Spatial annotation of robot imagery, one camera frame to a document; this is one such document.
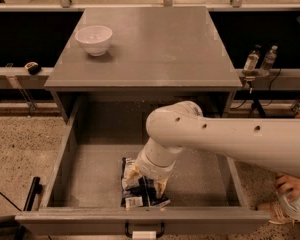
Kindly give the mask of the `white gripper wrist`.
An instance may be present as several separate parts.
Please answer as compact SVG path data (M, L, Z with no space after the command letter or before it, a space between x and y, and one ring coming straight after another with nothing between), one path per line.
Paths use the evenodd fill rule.
M142 175L155 180L154 187L156 190L156 198L160 199L167 185L167 179L171 176L175 161L168 165L161 165L158 162L152 162L146 152L142 150L136 159L135 165L126 167L123 178L124 188L133 188L139 185L139 179Z

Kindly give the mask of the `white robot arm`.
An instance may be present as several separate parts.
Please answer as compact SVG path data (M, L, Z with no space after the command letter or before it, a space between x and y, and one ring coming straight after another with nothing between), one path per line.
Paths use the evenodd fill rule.
M191 101L160 107L146 120L149 139L126 183L146 176L162 196L187 148L231 157L300 178L300 119L208 118Z

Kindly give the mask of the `person's hand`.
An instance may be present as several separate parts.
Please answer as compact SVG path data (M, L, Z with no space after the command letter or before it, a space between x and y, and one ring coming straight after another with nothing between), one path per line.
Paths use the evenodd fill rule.
M278 173L275 180L275 188L279 194L285 194L289 202L295 201L300 197L300 179Z

